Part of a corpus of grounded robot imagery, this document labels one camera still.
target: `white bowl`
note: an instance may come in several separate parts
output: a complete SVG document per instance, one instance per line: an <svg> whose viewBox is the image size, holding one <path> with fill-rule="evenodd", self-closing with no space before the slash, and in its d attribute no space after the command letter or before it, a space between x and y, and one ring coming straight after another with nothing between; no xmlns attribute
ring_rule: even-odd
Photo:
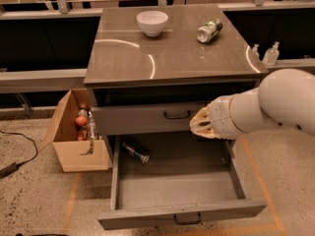
<svg viewBox="0 0 315 236"><path fill-rule="evenodd" d="M159 11L147 11L137 15L140 29L148 36L159 35L166 26L168 15Z"/></svg>

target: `can in drawer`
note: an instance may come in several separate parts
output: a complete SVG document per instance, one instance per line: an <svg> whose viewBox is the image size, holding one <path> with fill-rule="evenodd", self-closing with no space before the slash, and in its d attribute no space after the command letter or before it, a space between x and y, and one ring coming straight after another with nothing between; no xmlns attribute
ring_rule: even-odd
<svg viewBox="0 0 315 236"><path fill-rule="evenodd" d="M132 158L140 161L142 164L146 164L150 159L150 156L142 148L130 142L124 142L122 147L128 151Z"/></svg>

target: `drawer handle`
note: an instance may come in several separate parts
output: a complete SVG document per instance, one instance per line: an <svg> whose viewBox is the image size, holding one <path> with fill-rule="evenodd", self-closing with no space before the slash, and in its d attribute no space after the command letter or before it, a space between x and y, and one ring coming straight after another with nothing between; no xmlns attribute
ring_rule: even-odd
<svg viewBox="0 0 315 236"><path fill-rule="evenodd" d="M184 115L168 115L166 112L164 112L165 119L186 119L190 117L190 111L188 110L186 114Z"/></svg>
<svg viewBox="0 0 315 236"><path fill-rule="evenodd" d="M189 224L199 224L199 223L202 223L202 220L201 220L201 214L198 212L198 220L195 220L195 221L186 221L186 222L179 222L177 220L177 216L176 214L174 215L174 221L175 221L175 224L177 225L189 225Z"/></svg>

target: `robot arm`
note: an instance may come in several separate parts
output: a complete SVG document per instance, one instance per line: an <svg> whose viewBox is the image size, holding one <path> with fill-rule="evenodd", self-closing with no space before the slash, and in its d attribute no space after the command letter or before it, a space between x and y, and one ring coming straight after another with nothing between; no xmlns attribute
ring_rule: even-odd
<svg viewBox="0 0 315 236"><path fill-rule="evenodd" d="M254 89L221 96L190 122L206 138L236 139L241 134L281 125L315 135L315 77L294 69L278 70Z"/></svg>

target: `speckled floor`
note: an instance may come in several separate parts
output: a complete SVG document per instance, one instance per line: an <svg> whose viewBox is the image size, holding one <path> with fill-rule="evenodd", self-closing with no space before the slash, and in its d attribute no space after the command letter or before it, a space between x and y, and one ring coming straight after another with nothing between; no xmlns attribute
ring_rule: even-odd
<svg viewBox="0 0 315 236"><path fill-rule="evenodd" d="M51 110L23 114L0 110L0 130L19 132L39 146ZM32 143L0 134L0 168L31 158ZM253 200L268 203L258 216L202 225L104 231L98 216L109 210L111 172L63 173L52 145L0 180L0 235L230 236L315 234L315 138L287 129L256 132L235 144L237 167Z"/></svg>

